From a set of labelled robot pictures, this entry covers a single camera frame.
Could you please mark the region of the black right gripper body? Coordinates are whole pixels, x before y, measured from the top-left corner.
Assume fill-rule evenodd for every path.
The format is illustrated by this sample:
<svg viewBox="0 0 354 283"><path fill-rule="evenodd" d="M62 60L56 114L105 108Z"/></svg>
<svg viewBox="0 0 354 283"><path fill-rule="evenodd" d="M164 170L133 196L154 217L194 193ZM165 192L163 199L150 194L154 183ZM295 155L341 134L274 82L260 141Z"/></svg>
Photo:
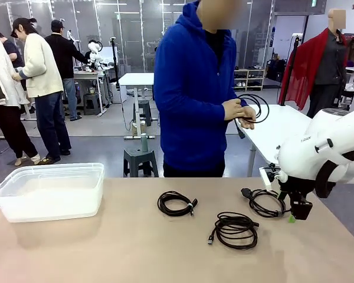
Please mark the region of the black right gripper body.
<svg viewBox="0 0 354 283"><path fill-rule="evenodd" d="M301 179L288 176L286 181L279 180L280 194L279 200L284 200L288 195L291 201L306 198L307 194L312 192L315 187L314 180Z"/></svg>

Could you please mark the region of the person's left hand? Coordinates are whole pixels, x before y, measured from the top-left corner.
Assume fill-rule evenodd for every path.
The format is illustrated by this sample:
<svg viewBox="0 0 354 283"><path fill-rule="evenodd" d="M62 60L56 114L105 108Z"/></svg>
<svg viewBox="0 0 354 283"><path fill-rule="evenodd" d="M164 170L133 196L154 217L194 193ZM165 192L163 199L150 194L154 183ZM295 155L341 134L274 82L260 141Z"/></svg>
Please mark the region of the person's left hand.
<svg viewBox="0 0 354 283"><path fill-rule="evenodd" d="M238 113L238 121L244 129L254 130L254 124L256 122L255 110L250 106L240 107L240 112Z"/></svg>

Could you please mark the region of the person's right hand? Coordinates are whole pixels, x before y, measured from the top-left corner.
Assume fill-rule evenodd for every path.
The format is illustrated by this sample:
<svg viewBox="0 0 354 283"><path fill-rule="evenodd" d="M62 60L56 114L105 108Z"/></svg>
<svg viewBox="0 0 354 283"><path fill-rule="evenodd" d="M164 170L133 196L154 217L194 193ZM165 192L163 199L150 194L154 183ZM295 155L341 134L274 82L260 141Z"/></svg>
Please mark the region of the person's right hand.
<svg viewBox="0 0 354 283"><path fill-rule="evenodd" d="M241 100L239 98L228 100L222 103L224 108L224 120L230 121L236 118L240 118L244 114L244 109L241 106Z"/></svg>

